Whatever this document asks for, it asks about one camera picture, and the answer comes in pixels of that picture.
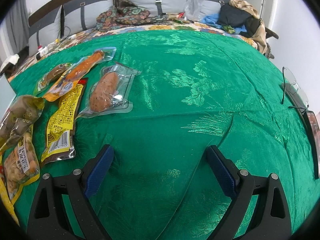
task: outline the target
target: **brown floral cloth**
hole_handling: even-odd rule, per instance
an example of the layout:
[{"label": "brown floral cloth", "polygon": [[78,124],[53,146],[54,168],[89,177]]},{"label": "brown floral cloth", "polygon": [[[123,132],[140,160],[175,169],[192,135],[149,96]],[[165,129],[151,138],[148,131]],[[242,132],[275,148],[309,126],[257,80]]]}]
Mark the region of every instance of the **brown floral cloth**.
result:
[{"label": "brown floral cloth", "polygon": [[165,24],[167,16],[149,17],[150,11],[139,7],[129,0],[119,0],[119,6],[112,6],[97,17],[97,29],[101,32],[121,29],[143,24]]}]

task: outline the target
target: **green tablecloth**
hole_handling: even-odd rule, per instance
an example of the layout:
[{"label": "green tablecloth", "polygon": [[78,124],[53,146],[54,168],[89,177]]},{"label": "green tablecloth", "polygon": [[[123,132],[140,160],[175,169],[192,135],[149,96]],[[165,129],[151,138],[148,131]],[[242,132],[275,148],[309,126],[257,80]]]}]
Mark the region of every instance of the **green tablecloth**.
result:
[{"label": "green tablecloth", "polygon": [[[289,100],[280,104],[281,72],[241,40],[172,30],[108,36],[44,59],[12,86],[18,95],[31,94],[36,80],[55,65],[77,62],[107,46],[117,47],[114,60],[142,71],[129,96],[133,110],[78,120],[76,158],[50,163],[41,175],[82,168],[109,143],[115,159],[90,202],[114,240],[206,239],[230,203],[202,158],[204,149],[216,144],[238,168],[259,176],[277,173],[292,229],[301,225],[320,190],[310,143],[296,110],[288,109]],[[87,74],[86,92],[98,81],[101,67],[113,63],[101,63]],[[39,158],[46,123],[56,110],[55,102],[47,102],[34,126]],[[37,185],[25,187],[15,204],[23,228]],[[238,235],[246,229],[255,200]]]}]

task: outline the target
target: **blue cloth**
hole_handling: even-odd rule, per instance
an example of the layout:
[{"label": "blue cloth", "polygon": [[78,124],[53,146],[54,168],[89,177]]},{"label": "blue cloth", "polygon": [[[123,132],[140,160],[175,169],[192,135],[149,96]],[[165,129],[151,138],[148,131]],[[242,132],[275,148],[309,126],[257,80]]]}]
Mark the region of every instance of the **blue cloth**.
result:
[{"label": "blue cloth", "polygon": [[[210,14],[205,16],[200,22],[205,23],[208,26],[215,27],[217,29],[222,29],[222,26],[217,24],[218,19],[219,19],[219,13],[215,13],[215,14]],[[244,25],[242,25],[241,27],[233,28],[233,29],[235,30],[234,34],[239,34],[240,32],[247,32],[247,29],[245,28]]]}]

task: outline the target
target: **blue gripper pad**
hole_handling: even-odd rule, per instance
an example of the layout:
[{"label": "blue gripper pad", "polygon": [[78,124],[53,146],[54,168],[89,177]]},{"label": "blue gripper pad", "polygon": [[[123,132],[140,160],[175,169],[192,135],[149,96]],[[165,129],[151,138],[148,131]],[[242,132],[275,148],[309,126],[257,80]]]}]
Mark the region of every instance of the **blue gripper pad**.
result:
[{"label": "blue gripper pad", "polygon": [[224,195],[230,197],[231,199],[235,198],[237,195],[237,183],[236,178],[234,178],[234,176],[238,177],[238,175],[233,174],[232,176],[232,174],[226,167],[226,165],[230,166],[231,163],[235,167],[234,163],[230,160],[227,160],[215,145],[207,147],[206,157],[207,162],[210,165],[211,170],[213,171]]},{"label": "blue gripper pad", "polygon": [[109,146],[98,160],[96,166],[92,169],[90,175],[87,177],[86,189],[84,195],[89,199],[97,193],[105,175],[107,174],[111,163],[113,161],[114,151]]}]

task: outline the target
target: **barcode number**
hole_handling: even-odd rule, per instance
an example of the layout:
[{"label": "barcode number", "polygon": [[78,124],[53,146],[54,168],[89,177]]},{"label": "barcode number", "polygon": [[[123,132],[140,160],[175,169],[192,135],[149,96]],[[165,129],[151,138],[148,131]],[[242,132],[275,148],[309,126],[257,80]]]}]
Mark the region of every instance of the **barcode number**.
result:
[{"label": "barcode number", "polygon": [[59,148],[67,148],[69,145],[69,130],[65,131],[59,138],[59,140],[52,142],[49,153],[59,149]]},{"label": "barcode number", "polygon": [[106,67],[105,69],[103,69],[102,71],[102,75],[108,73],[108,72],[113,72],[113,71],[116,71],[118,65],[113,65],[113,66],[110,66],[110,67]]}]

